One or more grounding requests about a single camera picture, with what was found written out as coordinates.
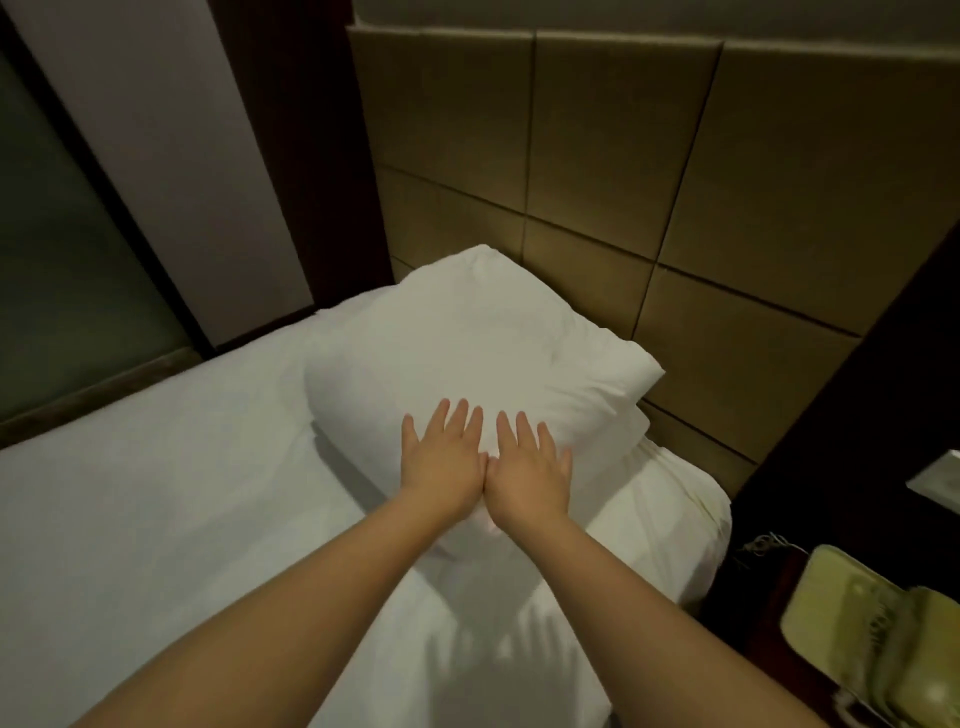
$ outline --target dark wooden frame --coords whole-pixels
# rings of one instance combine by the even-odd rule
[[[316,306],[390,285],[349,0],[209,7]]]

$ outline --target telephone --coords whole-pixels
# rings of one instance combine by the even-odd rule
[[[960,728],[960,604],[903,590],[834,546],[818,546],[780,620],[787,643],[838,686],[850,726],[859,703],[896,728]]]

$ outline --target mattress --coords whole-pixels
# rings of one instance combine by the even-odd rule
[[[375,295],[0,452],[4,724],[76,719],[376,507],[303,393],[306,352]],[[571,513],[681,603],[706,592],[730,530],[716,482],[646,440]],[[501,546],[424,555],[311,725],[603,724],[609,703],[550,590]]]

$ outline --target white pillow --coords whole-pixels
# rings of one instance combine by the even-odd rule
[[[387,495],[399,488],[403,415],[422,434],[444,397],[483,406],[480,448],[491,455],[501,409],[546,422],[559,447],[573,447],[582,485],[642,437],[649,423],[635,404],[663,374],[638,344],[575,313],[486,245],[419,268],[332,336],[308,356],[310,409]],[[475,554],[488,521],[457,526],[441,545]]]

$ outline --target headboard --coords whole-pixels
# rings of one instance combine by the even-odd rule
[[[354,28],[395,275],[478,243],[666,376],[734,495],[960,217],[960,56]]]

